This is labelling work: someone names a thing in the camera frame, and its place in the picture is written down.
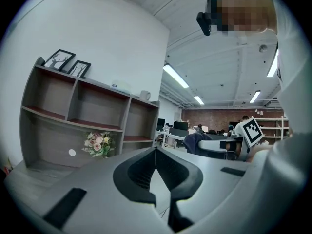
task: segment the brick wall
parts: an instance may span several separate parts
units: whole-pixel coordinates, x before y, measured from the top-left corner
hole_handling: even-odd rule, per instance
[[[263,111],[263,118],[281,118],[284,115],[283,110],[273,109],[261,109]],[[226,132],[229,128],[230,121],[237,121],[242,119],[244,115],[249,117],[254,116],[255,118],[260,117],[254,109],[233,109],[233,110],[182,110],[182,120],[189,121],[190,126],[197,126],[202,124],[208,126],[208,129],[221,130],[224,129]],[[265,127],[276,127],[274,121],[264,121],[259,124]],[[263,129],[263,133],[267,136],[280,136],[280,130],[267,130]],[[275,139],[266,139],[270,144],[274,143]]]

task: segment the white shelving unit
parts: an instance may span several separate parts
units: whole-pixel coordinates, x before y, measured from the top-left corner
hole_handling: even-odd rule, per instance
[[[282,117],[282,118],[254,118],[256,121],[275,121],[277,127],[260,127],[260,129],[268,129],[268,130],[280,130],[281,136],[264,136],[264,138],[287,138],[287,136],[284,136],[284,129],[289,129],[289,127],[284,127],[284,122],[288,121],[288,119]]]

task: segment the flower bouquet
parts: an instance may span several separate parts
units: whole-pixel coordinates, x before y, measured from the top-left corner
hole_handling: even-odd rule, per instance
[[[115,149],[115,141],[110,132],[91,132],[87,133],[86,137],[87,139],[84,141],[86,147],[82,150],[88,152],[92,157],[105,156]]]

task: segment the fluorescent light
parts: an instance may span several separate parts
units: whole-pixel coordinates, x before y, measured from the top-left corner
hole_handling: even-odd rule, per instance
[[[249,103],[253,103],[255,101],[255,99],[257,99],[257,97],[259,96],[259,94],[261,93],[260,90],[257,90],[252,98],[252,100]]]
[[[169,65],[166,64],[164,66],[164,70],[171,75],[180,85],[184,88],[188,88],[189,85],[181,78],[181,76],[178,75],[178,73]]]
[[[278,49],[277,49],[277,51],[275,53],[275,57],[274,57],[272,66],[271,66],[271,68],[270,68],[270,70],[269,70],[269,72],[267,74],[267,77],[272,77],[275,74],[276,70],[277,70],[277,56],[278,56]]]
[[[204,105],[203,101],[199,98],[199,96],[194,96],[194,98],[198,101],[200,105]]]

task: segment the white wall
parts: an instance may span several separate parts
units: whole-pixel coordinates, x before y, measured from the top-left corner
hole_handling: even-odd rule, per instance
[[[108,85],[122,80],[133,94],[148,90],[158,99],[169,30],[152,15],[123,0],[33,0],[26,6],[33,9],[21,10],[25,17],[0,52],[0,165],[7,156],[14,165],[22,160],[20,103],[39,56],[73,52],[67,68],[77,59],[89,62],[86,77]]]
[[[170,125],[174,124],[175,113],[179,113],[181,119],[181,108],[174,105],[172,102],[159,97],[160,100],[160,109],[158,118],[166,119],[165,123],[169,123]]]

